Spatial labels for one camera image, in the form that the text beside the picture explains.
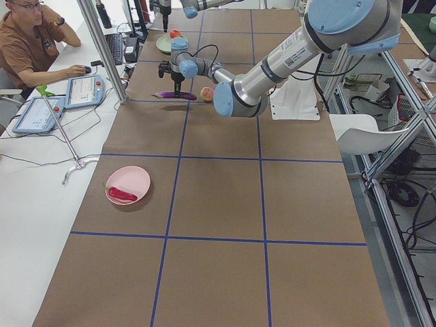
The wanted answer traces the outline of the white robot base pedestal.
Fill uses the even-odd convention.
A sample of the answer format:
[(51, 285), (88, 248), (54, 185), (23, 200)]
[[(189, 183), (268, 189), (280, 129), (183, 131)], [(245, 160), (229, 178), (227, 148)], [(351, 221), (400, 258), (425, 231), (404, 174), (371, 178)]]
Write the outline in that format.
[(280, 88), (269, 96), (272, 118), (278, 120), (318, 121), (316, 78), (312, 75), (320, 58), (299, 27), (279, 46), (280, 59), (292, 71)]

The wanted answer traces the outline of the person raised hand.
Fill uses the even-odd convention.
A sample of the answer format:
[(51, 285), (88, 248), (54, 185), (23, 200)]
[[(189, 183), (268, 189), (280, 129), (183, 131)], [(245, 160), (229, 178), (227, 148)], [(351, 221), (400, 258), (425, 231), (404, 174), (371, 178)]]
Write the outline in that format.
[(50, 22), (59, 23), (61, 21), (61, 16), (51, 9), (48, 5), (41, 6), (41, 13), (44, 19)]

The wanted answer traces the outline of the person hand at laptop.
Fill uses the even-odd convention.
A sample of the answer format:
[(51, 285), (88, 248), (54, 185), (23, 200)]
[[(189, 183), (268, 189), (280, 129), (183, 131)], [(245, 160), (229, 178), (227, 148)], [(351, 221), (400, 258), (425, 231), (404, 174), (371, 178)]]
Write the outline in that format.
[(79, 77), (87, 74), (87, 67), (84, 65), (73, 65), (68, 69), (68, 76), (70, 78)]

